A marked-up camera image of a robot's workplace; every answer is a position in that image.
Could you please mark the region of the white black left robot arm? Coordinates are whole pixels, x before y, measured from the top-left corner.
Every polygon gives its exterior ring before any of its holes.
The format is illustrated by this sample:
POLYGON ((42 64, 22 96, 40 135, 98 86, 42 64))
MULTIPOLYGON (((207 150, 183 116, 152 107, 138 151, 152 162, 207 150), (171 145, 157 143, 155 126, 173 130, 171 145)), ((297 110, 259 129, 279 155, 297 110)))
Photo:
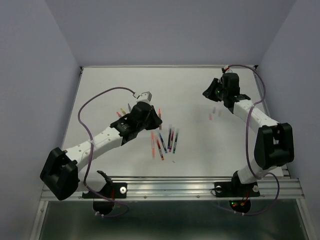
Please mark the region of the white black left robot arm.
POLYGON ((94 188, 89 186, 88 176, 93 160, 135 139, 139 132, 155 130, 162 124, 151 104, 152 94, 149 91, 141 94, 134 92, 133 97, 136 104, 131 111, 111 123, 98 135, 93 136, 80 120, 79 123, 87 131, 89 139, 65 150, 56 147, 50 151, 40 179, 59 201, 82 191, 89 191, 112 203, 116 197, 126 196, 126 187, 114 187, 111 178, 104 172, 97 172, 102 179, 95 183, 94 188))

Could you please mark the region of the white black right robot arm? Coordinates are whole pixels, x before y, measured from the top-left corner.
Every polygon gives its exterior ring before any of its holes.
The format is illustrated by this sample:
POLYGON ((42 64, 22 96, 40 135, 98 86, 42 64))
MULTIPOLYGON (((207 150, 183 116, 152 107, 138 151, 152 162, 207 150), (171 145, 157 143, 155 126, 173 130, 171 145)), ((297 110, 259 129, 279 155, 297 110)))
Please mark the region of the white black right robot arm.
POLYGON ((231 192, 242 195, 248 185, 263 178, 270 170, 282 167, 294 160, 293 128, 289 123, 279 123, 270 118, 246 94, 240 93, 240 78, 236 73, 223 73, 214 78, 203 96, 223 105, 243 120, 245 129, 256 134, 254 157, 236 171, 230 182, 231 192))

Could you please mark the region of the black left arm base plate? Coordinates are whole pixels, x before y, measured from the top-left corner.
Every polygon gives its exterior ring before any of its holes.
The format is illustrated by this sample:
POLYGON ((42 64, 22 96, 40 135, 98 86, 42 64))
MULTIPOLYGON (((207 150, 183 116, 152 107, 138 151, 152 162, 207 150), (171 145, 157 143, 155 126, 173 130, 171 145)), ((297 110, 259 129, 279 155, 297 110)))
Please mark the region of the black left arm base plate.
POLYGON ((83 193, 85 199, 103 199, 104 201, 98 201, 92 203, 92 209, 96 216, 100 216, 103 219, 117 218, 127 214, 130 210, 126 203, 119 202, 116 199, 126 199, 128 192, 128 184, 126 182, 113 182, 113 180, 102 170, 96 171, 98 175, 103 178, 103 186, 99 191, 89 190, 88 193, 83 193), (124 207, 124 211, 121 213, 112 214, 115 207, 124 207))

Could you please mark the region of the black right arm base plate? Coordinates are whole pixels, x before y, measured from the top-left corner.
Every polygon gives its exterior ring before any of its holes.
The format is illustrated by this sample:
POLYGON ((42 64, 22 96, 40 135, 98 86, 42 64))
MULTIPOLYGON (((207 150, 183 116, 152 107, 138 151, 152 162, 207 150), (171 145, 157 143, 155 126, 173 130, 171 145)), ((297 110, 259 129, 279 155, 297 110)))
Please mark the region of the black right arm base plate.
POLYGON ((241 214, 247 214, 250 211, 252 206, 250 198, 260 196, 257 182, 249 184, 238 184, 231 181, 214 182, 210 193, 217 198, 230 198, 231 209, 241 214))

